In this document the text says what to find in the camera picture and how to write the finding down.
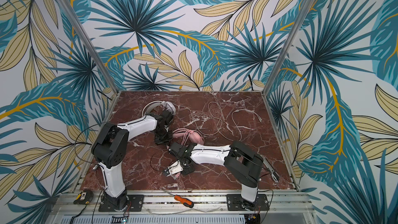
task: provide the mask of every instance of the orange screwdriver handle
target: orange screwdriver handle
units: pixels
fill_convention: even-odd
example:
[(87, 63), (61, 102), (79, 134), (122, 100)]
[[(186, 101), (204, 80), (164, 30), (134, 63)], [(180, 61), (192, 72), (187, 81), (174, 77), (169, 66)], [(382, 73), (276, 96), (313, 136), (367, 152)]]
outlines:
[(181, 196), (179, 196), (179, 195), (175, 195), (175, 196), (174, 196), (174, 199), (175, 199), (176, 201), (181, 202), (185, 207), (193, 208), (193, 202), (190, 201), (190, 200), (188, 200), (188, 199), (186, 199), (186, 198), (184, 198), (184, 197), (181, 197)]

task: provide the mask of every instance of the pink headphones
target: pink headphones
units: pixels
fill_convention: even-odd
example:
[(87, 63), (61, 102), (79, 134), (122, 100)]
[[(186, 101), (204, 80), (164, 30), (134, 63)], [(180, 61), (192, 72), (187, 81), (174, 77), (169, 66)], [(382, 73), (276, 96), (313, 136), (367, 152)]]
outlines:
[(204, 139), (202, 135), (195, 130), (190, 130), (187, 128), (180, 128), (173, 131), (173, 138), (183, 137), (181, 145), (184, 146), (188, 138), (192, 143), (204, 144)]

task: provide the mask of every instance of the black mounting plate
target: black mounting plate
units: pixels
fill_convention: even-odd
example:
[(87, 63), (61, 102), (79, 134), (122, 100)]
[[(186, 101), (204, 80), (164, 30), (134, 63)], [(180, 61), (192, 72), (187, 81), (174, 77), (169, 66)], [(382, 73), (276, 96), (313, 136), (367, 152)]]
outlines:
[[(144, 202), (144, 195), (127, 195), (127, 203), (130, 204), (131, 206), (129, 211), (130, 212), (141, 212), (142, 209), (142, 204)], [(106, 200), (106, 198), (101, 202), (98, 208), (98, 212), (121, 212), (121, 211), (116, 211), (114, 206)]]
[[(246, 211), (247, 209), (241, 206), (242, 197), (240, 194), (229, 194), (226, 195), (226, 203), (228, 206), (228, 211)], [(256, 200), (253, 204), (258, 207), (260, 206), (261, 211), (268, 211), (269, 204), (266, 194), (257, 194)]]

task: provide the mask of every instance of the black and white robotic arm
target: black and white robotic arm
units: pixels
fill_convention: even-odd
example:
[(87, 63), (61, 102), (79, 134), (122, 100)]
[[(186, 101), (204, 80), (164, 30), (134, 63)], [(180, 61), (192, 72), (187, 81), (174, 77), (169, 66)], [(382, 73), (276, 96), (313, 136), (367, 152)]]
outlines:
[[(151, 113), (152, 109), (159, 105), (164, 107), (162, 114)], [(204, 146), (197, 143), (182, 146), (177, 142), (171, 143), (172, 132), (169, 125), (176, 108), (170, 102), (156, 101), (146, 109), (145, 113), (143, 111), (143, 117), (137, 120), (117, 125), (104, 124), (92, 145), (91, 152), (101, 167), (105, 181), (105, 200), (109, 201), (114, 209), (121, 211), (127, 204), (127, 191), (121, 169), (127, 142), (142, 133), (153, 131), (155, 143), (167, 145), (169, 153), (177, 158), (174, 164), (163, 171), (164, 175), (178, 172), (183, 175), (189, 174), (195, 171), (195, 164), (225, 166), (242, 185), (242, 208), (254, 210), (262, 164), (266, 160), (238, 141), (226, 146)]]

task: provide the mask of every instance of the screwdriver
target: screwdriver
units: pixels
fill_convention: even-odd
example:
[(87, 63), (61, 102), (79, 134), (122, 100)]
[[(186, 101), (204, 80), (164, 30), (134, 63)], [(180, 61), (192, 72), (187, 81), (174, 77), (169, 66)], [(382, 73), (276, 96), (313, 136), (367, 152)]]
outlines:
[(186, 199), (186, 198), (184, 198), (184, 197), (181, 197), (181, 196), (179, 196), (179, 195), (173, 195), (172, 193), (167, 192), (167, 191), (165, 191), (164, 189), (160, 189), (160, 190), (163, 190), (164, 192), (168, 193), (169, 195), (174, 196), (174, 199), (175, 199), (176, 201), (181, 202), (185, 207), (193, 208), (193, 202), (192, 202), (192, 201), (190, 201), (190, 200), (188, 200), (188, 199)]

